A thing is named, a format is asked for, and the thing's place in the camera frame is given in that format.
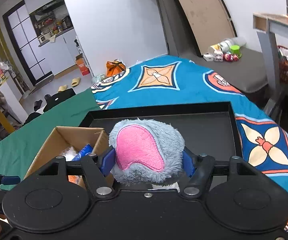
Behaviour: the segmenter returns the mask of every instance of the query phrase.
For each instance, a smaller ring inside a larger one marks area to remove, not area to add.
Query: black door frame
[[[19,2],[16,6],[14,6],[13,8],[11,8],[9,11],[7,11],[5,14],[3,14],[3,21],[4,21],[4,24],[5,24],[5,27],[6,27],[6,30],[9,34],[9,37],[10,37],[10,40],[12,42],[12,45],[14,47],[14,50],[24,68],[24,71],[25,73],[27,74],[29,80],[32,82],[32,84],[35,86],[37,83],[39,83],[40,81],[42,81],[43,79],[45,79],[46,77],[52,75],[52,71],[46,73],[44,76],[42,76],[41,78],[39,79],[35,79],[35,77],[33,76],[28,64],[26,63],[26,60],[24,59],[23,57],[23,54],[21,52],[21,49],[19,47],[19,45],[17,44],[17,40],[15,39],[15,36],[14,36],[14,33],[12,31],[12,28],[11,28],[11,24],[9,22],[9,16],[14,13],[17,9],[21,8],[23,5],[25,5],[25,1],[22,0],[21,2]]]

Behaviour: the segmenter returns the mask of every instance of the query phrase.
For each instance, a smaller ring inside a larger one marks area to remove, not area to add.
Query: red basket
[[[288,83],[288,65],[286,65],[285,63],[281,61],[279,61],[279,77],[280,77],[280,82]]]

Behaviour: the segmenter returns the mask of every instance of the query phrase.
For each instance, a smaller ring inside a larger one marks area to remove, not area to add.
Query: gray cushion
[[[196,55],[190,34],[174,0],[158,0],[158,3],[170,55],[187,58],[213,69],[245,93],[256,92],[267,85],[262,53],[242,48],[242,58],[238,62],[207,62]]]

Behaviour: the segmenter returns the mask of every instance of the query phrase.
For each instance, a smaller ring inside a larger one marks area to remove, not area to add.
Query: yellow slipper
[[[59,90],[57,91],[57,92],[62,92],[62,91],[64,91],[64,90],[66,90],[67,89],[67,85],[65,85],[65,86],[60,86],[59,87]]]
[[[78,77],[78,78],[73,78],[72,80],[72,87],[76,87],[81,81],[81,78]]]

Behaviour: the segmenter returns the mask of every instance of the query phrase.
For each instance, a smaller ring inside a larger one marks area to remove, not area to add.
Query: silver bolt
[[[99,187],[96,190],[96,193],[99,195],[108,195],[112,192],[112,189],[110,187]]]
[[[144,197],[153,197],[152,193],[144,193]]]
[[[196,187],[186,187],[184,189],[184,193],[186,195],[190,195],[190,196],[197,195],[199,192],[200,192],[200,190],[198,188],[196,188]]]

